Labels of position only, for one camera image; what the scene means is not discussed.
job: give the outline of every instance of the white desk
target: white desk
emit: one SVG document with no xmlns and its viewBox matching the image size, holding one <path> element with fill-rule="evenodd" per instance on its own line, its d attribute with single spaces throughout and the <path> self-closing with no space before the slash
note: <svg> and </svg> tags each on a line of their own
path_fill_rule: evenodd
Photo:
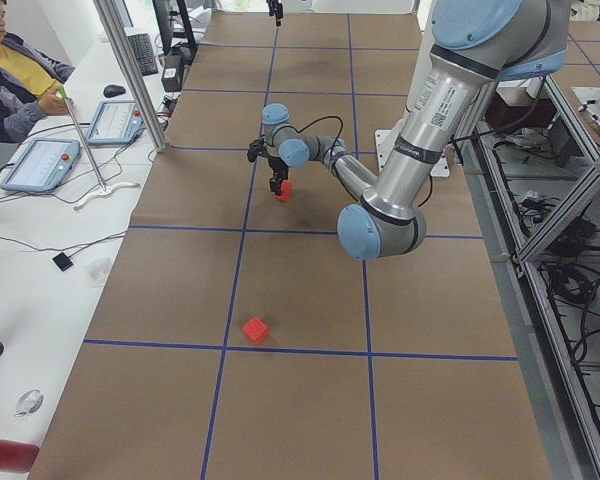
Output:
<svg viewBox="0 0 600 480">
<path fill-rule="evenodd" d="M 157 108 L 164 96 L 160 75 L 144 79 Z M 98 103 L 104 100 L 102 90 L 110 83 L 126 86 L 111 46 L 98 42 L 66 85 L 81 122 L 91 121 Z M 131 96 L 127 93 L 116 98 Z M 48 117 L 34 131 L 66 123 L 71 123 L 68 116 Z M 42 135 L 49 134 L 53 138 L 77 139 L 73 129 Z M 148 155 L 152 149 L 149 136 L 143 134 L 118 157 L 122 173 L 113 181 L 139 182 L 142 186 L 151 169 Z M 102 163 L 116 150 L 100 148 L 93 152 L 98 163 Z M 67 180 L 90 168 L 83 152 Z M 102 168 L 105 178 L 118 171 L 115 162 Z M 6 174 L 7 171 L 0 175 L 0 182 Z M 75 200 L 96 185 L 96 177 L 90 173 L 54 193 Z M 0 235 L 39 248 L 95 241 L 126 230 L 140 193 L 141 188 L 118 190 L 109 198 L 91 200 L 78 212 L 53 197 L 25 197 L 0 203 Z M 4 195 L 6 192 L 0 189 L 0 197 Z M 31 252 L 0 240 L 0 341 L 5 345 L 0 357 L 0 438 L 42 444 L 102 293 L 102 287 L 92 286 L 85 267 L 103 258 L 113 262 L 121 242 L 118 239 L 90 247 L 72 259 L 73 267 L 61 272 L 51 260 L 55 252 Z M 44 394 L 42 407 L 30 416 L 15 417 L 18 398 L 32 389 Z M 26 476 L 0 473 L 2 480 Z"/>
</svg>

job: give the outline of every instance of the red cylinder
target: red cylinder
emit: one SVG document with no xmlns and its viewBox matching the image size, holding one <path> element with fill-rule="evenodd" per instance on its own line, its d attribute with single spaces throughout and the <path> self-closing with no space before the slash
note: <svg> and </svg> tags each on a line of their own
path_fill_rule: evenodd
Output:
<svg viewBox="0 0 600 480">
<path fill-rule="evenodd" d="M 40 449 L 28 443 L 0 440 L 0 472 L 26 473 Z"/>
</svg>

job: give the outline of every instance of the robotic arm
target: robotic arm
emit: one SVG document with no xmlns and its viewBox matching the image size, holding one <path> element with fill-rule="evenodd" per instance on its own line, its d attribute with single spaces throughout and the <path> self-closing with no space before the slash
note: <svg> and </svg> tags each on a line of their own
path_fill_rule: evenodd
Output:
<svg viewBox="0 0 600 480">
<path fill-rule="evenodd" d="M 489 82 L 546 75 L 566 57 L 570 0 L 439 0 L 432 17 L 432 68 L 378 177 L 340 139 L 305 135 L 281 104 L 262 114 L 264 137 L 249 160 L 269 159 L 271 189 L 284 196 L 288 169 L 322 163 L 357 203 L 338 218 L 346 252 L 360 260 L 401 255 L 426 235 L 414 204 L 478 90 Z"/>
</svg>

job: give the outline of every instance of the computer mouse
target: computer mouse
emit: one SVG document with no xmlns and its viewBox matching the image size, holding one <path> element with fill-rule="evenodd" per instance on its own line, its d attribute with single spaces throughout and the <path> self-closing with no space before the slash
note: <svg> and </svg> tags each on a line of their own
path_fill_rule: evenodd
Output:
<svg viewBox="0 0 600 480">
<path fill-rule="evenodd" d="M 122 85 L 107 85 L 102 91 L 102 94 L 107 98 L 117 97 L 123 93 L 127 93 L 127 89 Z"/>
</svg>

